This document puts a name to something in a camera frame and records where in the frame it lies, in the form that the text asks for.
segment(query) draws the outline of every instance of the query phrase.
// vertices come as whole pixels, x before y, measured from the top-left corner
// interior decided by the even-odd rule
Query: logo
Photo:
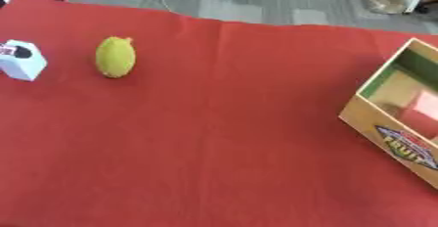
[[[375,127],[385,144],[395,156],[438,170],[438,162],[421,139],[406,132],[395,131],[382,126]]]

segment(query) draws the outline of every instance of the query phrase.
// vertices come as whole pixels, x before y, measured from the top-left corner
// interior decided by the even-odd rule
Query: table
[[[411,34],[31,0],[0,19],[49,62],[0,75],[2,227],[438,224],[437,192],[337,118]],[[137,48],[121,79],[94,68],[111,35]]]

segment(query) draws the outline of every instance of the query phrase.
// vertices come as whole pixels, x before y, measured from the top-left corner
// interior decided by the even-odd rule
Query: white box
[[[9,77],[33,81],[47,66],[47,61],[33,43],[9,40],[6,45],[22,46],[32,53],[32,56],[28,59],[0,55],[0,69],[5,71]]]

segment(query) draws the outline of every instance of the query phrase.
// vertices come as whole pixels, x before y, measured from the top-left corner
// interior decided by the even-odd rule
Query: fruit box
[[[411,39],[340,118],[438,189],[438,49]]]

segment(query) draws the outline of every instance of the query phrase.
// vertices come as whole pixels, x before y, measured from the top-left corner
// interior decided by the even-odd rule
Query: yellow-green ball
[[[100,73],[119,78],[131,71],[135,65],[135,49],[131,38],[110,37],[96,51],[96,66]]]

